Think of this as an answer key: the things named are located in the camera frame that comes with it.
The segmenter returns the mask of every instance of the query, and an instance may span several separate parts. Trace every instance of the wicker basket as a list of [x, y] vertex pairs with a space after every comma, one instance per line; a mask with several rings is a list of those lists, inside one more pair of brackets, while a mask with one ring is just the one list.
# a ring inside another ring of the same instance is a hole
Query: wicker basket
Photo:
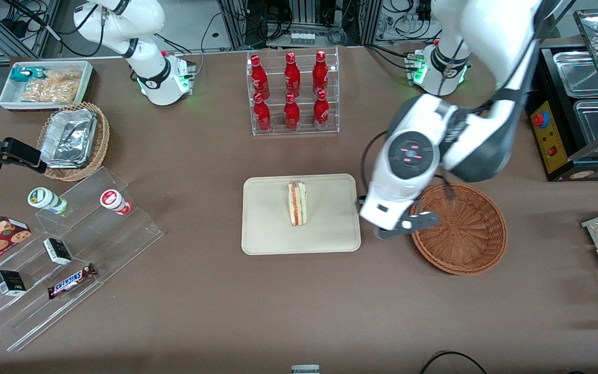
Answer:
[[439, 223], [413, 232], [412, 239], [433, 265], [456, 275], [477, 275], [498, 263], [507, 246], [505, 219], [483, 192], [466, 184], [431, 185], [422, 207]]
[[[97, 133], [93, 136], [92, 154], [89, 163], [81, 169], [48, 168], [45, 170], [45, 177], [63, 180], [64, 182], [75, 182], [77, 180], [85, 179], [95, 173], [103, 163], [103, 159], [105, 159], [105, 154], [107, 152], [107, 142], [110, 140], [110, 125], [107, 123], [107, 118], [105, 118], [103, 112], [90, 102], [81, 102], [80, 104], [67, 106], [59, 111], [70, 112], [78, 111], [80, 109], [89, 109], [90, 111], [95, 112], [98, 116]], [[49, 118], [45, 121], [43, 130], [40, 131], [40, 137], [38, 137], [38, 141], [36, 142], [36, 149], [40, 149], [40, 146], [43, 145], [43, 139], [45, 139], [45, 132], [48, 129], [48, 125], [50, 125]]]

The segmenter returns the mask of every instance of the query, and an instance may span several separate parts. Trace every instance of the red button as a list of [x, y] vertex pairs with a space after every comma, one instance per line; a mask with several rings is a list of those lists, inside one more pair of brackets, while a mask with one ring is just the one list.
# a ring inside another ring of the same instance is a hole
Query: red button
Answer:
[[539, 126], [543, 125], [543, 123], [545, 121], [546, 121], [546, 117], [541, 113], [537, 113], [537, 114], [534, 114], [534, 116], [532, 116], [532, 125], [534, 125], [534, 126], [539, 127]]

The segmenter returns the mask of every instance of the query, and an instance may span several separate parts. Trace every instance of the brown table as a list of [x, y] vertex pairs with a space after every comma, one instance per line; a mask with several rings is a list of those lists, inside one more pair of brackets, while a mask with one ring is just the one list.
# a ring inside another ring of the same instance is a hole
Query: brown table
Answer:
[[[252, 137], [244, 53], [209, 55], [195, 94], [169, 107], [140, 95], [124, 60], [92, 60], [88, 99], [112, 127], [105, 166], [166, 235], [23, 351], [0, 343], [0, 373], [272, 373], [292, 364], [406, 373], [439, 350], [468, 353], [491, 373], [598, 372], [598, 258], [579, 225], [598, 216], [598, 182], [546, 182], [525, 118], [507, 168], [476, 184], [509, 228], [505, 257], [484, 275], [447, 275], [408, 237], [382, 241], [363, 221], [352, 253], [242, 252], [248, 178], [358, 180], [366, 143], [418, 94], [367, 50], [340, 53], [341, 132], [290, 139]], [[491, 89], [475, 62], [450, 100], [474, 106]], [[34, 144], [46, 118], [2, 110], [0, 138]], [[38, 185], [73, 184], [5, 166], [0, 215], [33, 215], [25, 198]], [[429, 372], [476, 371], [446, 357]]]

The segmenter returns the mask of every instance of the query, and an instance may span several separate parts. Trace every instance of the red bottle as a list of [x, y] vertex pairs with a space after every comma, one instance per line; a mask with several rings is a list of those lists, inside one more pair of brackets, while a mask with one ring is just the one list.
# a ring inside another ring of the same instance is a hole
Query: red bottle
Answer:
[[313, 105], [313, 126], [318, 130], [326, 130], [329, 125], [329, 103], [327, 102], [327, 91], [318, 88], [318, 100]]
[[294, 95], [295, 99], [301, 94], [301, 73], [296, 64], [294, 53], [289, 52], [285, 55], [285, 87], [288, 93]]
[[251, 79], [253, 81], [253, 88], [255, 92], [262, 94], [262, 99], [269, 99], [269, 82], [266, 78], [266, 71], [260, 65], [260, 57], [258, 55], [251, 56]]
[[325, 60], [327, 59], [327, 54], [323, 50], [319, 50], [315, 55], [315, 66], [313, 66], [313, 94], [317, 95], [318, 90], [322, 88], [323, 90], [327, 89], [327, 73], [329, 73], [329, 68], [327, 67], [327, 63]]
[[294, 94], [288, 92], [285, 95], [285, 127], [288, 128], [290, 132], [297, 132], [299, 131], [299, 106], [296, 102], [294, 102]]
[[256, 92], [253, 95], [253, 113], [255, 114], [255, 121], [258, 123], [258, 128], [261, 132], [271, 131], [271, 115], [269, 114], [269, 107], [264, 103], [262, 93]]

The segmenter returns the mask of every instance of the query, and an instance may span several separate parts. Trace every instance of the yellow control panel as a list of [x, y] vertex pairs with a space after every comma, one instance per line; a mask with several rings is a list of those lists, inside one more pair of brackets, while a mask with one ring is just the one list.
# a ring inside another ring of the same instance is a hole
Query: yellow control panel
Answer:
[[546, 166], [548, 173], [552, 173], [566, 164], [568, 158], [558, 128], [555, 126], [555, 121], [553, 121], [553, 113], [550, 110], [548, 101], [532, 113], [529, 120], [532, 122], [534, 135], [539, 143], [543, 164]]

